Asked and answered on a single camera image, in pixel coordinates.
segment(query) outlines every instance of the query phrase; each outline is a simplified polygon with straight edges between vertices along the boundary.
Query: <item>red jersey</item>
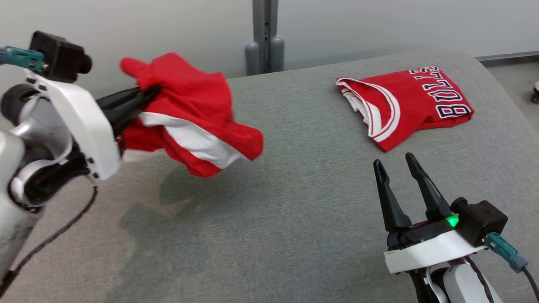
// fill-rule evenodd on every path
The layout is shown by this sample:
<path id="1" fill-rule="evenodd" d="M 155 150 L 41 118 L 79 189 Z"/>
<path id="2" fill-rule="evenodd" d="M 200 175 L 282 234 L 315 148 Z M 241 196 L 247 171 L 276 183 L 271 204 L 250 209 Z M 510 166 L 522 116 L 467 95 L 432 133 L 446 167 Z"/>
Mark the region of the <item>red jersey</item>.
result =
<path id="1" fill-rule="evenodd" d="M 420 129 L 453 127 L 469 121 L 473 109 L 459 87 L 438 66 L 378 75 L 346 77 L 336 84 L 368 134 L 387 152 Z"/>

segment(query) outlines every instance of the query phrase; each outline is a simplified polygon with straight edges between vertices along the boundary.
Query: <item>black cable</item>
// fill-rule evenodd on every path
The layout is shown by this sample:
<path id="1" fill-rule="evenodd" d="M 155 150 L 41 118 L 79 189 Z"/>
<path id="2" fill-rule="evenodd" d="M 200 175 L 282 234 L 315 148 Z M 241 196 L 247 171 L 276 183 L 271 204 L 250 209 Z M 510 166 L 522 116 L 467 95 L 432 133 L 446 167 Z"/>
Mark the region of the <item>black cable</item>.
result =
<path id="1" fill-rule="evenodd" d="M 92 194 L 92 198 L 90 198 L 90 201 L 88 201 L 88 203 L 86 204 L 86 206 L 80 211 L 80 213 L 78 215 L 76 215 L 73 219 L 71 219 L 71 221 L 69 221 L 66 225 L 64 225 L 64 227 L 62 227 L 61 229 L 59 229 L 57 232 L 55 232 L 54 234 L 52 234 L 50 237 L 48 237 L 45 241 L 43 241 L 41 244 L 39 244 L 38 246 L 36 246 L 33 250 L 31 250 L 27 255 L 26 257 L 24 257 L 24 259 L 19 263 L 19 265 L 17 265 L 17 267 L 15 267 L 14 270 L 12 271 L 9 271 L 6 276 L 4 277 L 4 280 L 2 281 L 2 285 L 0 286 L 0 298 L 4 295 L 5 291 L 8 289 L 8 287 L 11 285 L 11 283 L 15 280 L 15 277 L 17 275 L 19 275 L 19 272 L 21 271 L 21 269 L 23 268 L 24 265 L 26 265 L 26 263 L 28 263 L 28 261 L 30 261 L 30 259 L 32 259 L 32 257 L 40 252 L 46 245 L 50 244 L 51 242 L 53 242 L 54 240 L 56 240 L 56 238 L 58 238 L 61 234 L 63 234 L 64 232 L 66 232 L 69 228 L 71 228 L 78 220 L 80 220 L 82 218 L 82 216 L 88 212 L 88 210 L 90 210 L 90 207 L 92 207 L 92 204 L 94 204 L 95 202 L 95 198 L 97 197 L 98 195 L 98 187 L 96 185 L 94 185 L 94 193 Z"/>
<path id="2" fill-rule="evenodd" d="M 531 276 L 531 273 L 528 271 L 526 267 L 522 269 L 526 277 L 528 277 L 528 280 L 530 281 L 531 287 L 534 290 L 535 293 L 535 299 L 537 299 L 537 302 L 539 302 L 539 290 L 537 289 L 537 284 L 535 284 L 534 277 Z"/>
<path id="3" fill-rule="evenodd" d="M 479 271 L 479 268 L 477 268 L 476 264 L 470 259 L 469 256 L 465 256 L 464 259 L 468 261 L 468 263 L 470 263 L 470 266 L 472 267 L 473 271 L 477 274 L 477 277 L 479 278 L 479 282 L 483 284 L 483 287 L 485 288 L 485 295 L 487 296 L 488 301 L 490 303 L 494 303 L 494 299 L 492 299 L 490 288 L 488 287 L 488 284 L 485 281 L 485 278 L 481 274 L 481 271 Z"/>

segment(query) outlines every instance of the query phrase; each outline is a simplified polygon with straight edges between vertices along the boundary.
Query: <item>red cloth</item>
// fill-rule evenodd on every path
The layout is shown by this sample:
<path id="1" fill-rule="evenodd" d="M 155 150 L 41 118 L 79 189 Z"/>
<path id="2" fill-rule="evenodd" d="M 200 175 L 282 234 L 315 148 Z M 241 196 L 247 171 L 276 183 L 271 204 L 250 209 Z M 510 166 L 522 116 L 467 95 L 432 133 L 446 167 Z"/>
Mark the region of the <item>red cloth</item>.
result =
<path id="1" fill-rule="evenodd" d="M 469 121 L 474 112 L 460 88 L 438 66 L 362 80 L 340 77 L 336 84 L 384 152 L 417 130 L 453 127 Z"/>
<path id="2" fill-rule="evenodd" d="M 164 148 L 200 177 L 218 173 L 235 159 L 252 161 L 262 153 L 262 133 L 234 121 L 231 93 L 222 74 L 201 72 L 174 53 L 150 64 L 124 58 L 120 66 L 141 89 L 161 87 L 157 98 L 124 131 L 128 149 Z"/>

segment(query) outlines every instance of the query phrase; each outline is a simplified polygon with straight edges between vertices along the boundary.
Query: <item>gray couch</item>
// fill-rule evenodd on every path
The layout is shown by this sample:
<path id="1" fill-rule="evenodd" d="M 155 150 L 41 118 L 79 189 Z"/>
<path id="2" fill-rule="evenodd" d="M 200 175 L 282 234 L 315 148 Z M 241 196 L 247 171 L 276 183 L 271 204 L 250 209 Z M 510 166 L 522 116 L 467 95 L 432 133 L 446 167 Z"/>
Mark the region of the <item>gray couch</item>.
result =
<path id="1" fill-rule="evenodd" d="M 381 152 L 335 79 L 430 65 L 460 86 L 473 119 L 416 132 Z M 475 59 L 409 53 L 229 83 L 237 120 L 264 133 L 261 158 L 209 179 L 164 156 L 124 164 L 99 184 L 93 209 L 27 265 L 5 302 L 415 302 L 409 277 L 391 275 L 384 263 L 372 172 L 381 159 L 402 208 L 422 221 L 406 152 L 449 202 L 487 199 L 507 214 L 503 235 L 539 279 L 537 134 Z M 68 184 L 25 252 L 90 195 L 87 180 Z M 485 251 L 473 259 L 505 302 L 533 302 L 525 276 L 500 257 Z"/>

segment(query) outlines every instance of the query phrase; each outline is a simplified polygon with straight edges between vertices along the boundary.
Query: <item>teal connector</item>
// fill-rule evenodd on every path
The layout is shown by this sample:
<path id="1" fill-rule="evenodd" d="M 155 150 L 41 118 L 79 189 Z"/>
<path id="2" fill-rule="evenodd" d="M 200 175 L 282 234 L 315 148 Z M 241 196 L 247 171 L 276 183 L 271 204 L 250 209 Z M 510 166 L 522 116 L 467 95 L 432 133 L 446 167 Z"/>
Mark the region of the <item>teal connector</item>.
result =
<path id="1" fill-rule="evenodd" d="M 16 65 L 36 72 L 47 69 L 43 53 L 19 49 L 13 46 L 0 47 L 0 64 Z"/>
<path id="2" fill-rule="evenodd" d="M 516 273 L 521 272 L 528 265 L 526 259 L 518 256 L 518 250 L 514 249 L 496 232 L 491 232 L 487 235 L 485 245 L 507 261 L 511 269 Z"/>

